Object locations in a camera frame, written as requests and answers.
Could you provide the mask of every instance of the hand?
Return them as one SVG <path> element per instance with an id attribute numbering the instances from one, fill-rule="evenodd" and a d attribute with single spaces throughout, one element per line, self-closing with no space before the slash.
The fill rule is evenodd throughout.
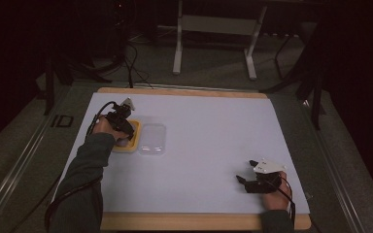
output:
<path id="1" fill-rule="evenodd" d="M 285 172 L 280 172 L 280 176 L 287 179 L 287 174 Z M 286 181 L 283 180 L 280 185 L 280 190 L 282 190 L 287 196 L 290 197 L 290 189 L 287 186 Z M 275 191 L 272 193 L 266 193 L 262 195 L 262 200 L 265 208 L 268 211 L 272 210 L 287 210 L 289 200 L 280 191 Z"/>
<path id="2" fill-rule="evenodd" d="M 97 122 L 93 127 L 92 134 L 95 133 L 109 133 L 112 136 L 114 136 L 115 141 L 117 139 L 123 139 L 128 137 L 128 135 L 124 132 L 114 130 L 109 121 L 105 119 L 105 116 L 100 116 L 99 122 Z"/>

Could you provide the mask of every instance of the hand-mounted device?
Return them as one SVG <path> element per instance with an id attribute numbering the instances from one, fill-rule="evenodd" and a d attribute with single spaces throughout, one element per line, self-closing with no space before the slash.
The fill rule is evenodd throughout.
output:
<path id="1" fill-rule="evenodd" d="M 287 168 L 275 162 L 262 159 L 261 162 L 250 161 L 254 167 L 256 181 L 248 182 L 240 176 L 236 176 L 238 182 L 243 184 L 248 193 L 270 193 L 277 190 L 281 185 L 282 179 L 278 172 Z"/>
<path id="2" fill-rule="evenodd" d="M 89 128 L 86 131 L 86 136 L 92 133 L 93 127 L 96 124 L 96 121 L 101 116 L 102 111 L 108 106 L 113 104 L 114 106 L 112 109 L 113 112 L 108 112 L 105 115 L 105 118 L 109 121 L 112 128 L 117 131 L 122 131 L 125 134 L 128 135 L 127 139 L 131 140 L 134 136 L 134 129 L 132 125 L 129 123 L 127 118 L 131 115 L 131 111 L 135 111 L 135 108 L 133 106 L 132 100 L 130 98 L 126 98 L 120 105 L 118 105 L 116 102 L 111 101 L 105 104 L 101 110 L 99 110 L 98 114 L 95 115 L 93 118 L 92 123 L 90 124 Z"/>

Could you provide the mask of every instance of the gray sleeve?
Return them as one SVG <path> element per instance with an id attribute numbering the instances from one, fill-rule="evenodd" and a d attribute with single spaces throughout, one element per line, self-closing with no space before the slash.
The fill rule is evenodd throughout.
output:
<path id="1" fill-rule="evenodd" d="M 112 135 L 89 135 L 79 147 L 65 178 L 59 184 L 56 197 L 102 176 L 114 146 Z M 103 201 L 101 184 L 81 190 L 62 201 L 52 214 L 50 232 L 100 232 Z"/>
<path id="2" fill-rule="evenodd" d="M 261 214 L 262 232 L 293 233 L 293 224 L 288 212 L 284 210 L 268 211 Z"/>

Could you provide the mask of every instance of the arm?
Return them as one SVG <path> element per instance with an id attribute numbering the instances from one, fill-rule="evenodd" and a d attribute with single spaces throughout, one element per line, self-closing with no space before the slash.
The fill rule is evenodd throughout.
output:
<path id="1" fill-rule="evenodd" d="M 287 174 L 281 172 L 281 177 L 287 179 Z M 290 196 L 290 190 L 286 183 L 280 185 L 286 195 Z M 288 202 L 286 196 L 281 192 L 266 193 L 262 195 L 263 203 L 267 212 L 261 214 L 262 231 L 264 233 L 293 233 L 293 224 L 288 215 Z"/>
<path id="2" fill-rule="evenodd" d="M 108 120 L 101 118 L 85 143 L 79 147 L 65 178 L 58 187 L 56 197 L 94 181 L 102 176 L 104 167 L 117 138 L 124 137 L 114 131 Z M 103 200 L 101 184 L 74 193 L 63 200 L 52 215 L 50 232 L 100 232 Z"/>

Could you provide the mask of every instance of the clear plastic container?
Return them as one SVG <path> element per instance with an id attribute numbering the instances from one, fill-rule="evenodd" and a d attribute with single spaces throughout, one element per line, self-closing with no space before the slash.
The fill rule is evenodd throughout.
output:
<path id="1" fill-rule="evenodd" d="M 147 123 L 142 127 L 138 152 L 143 155 L 165 153 L 166 127 L 159 123 Z"/>

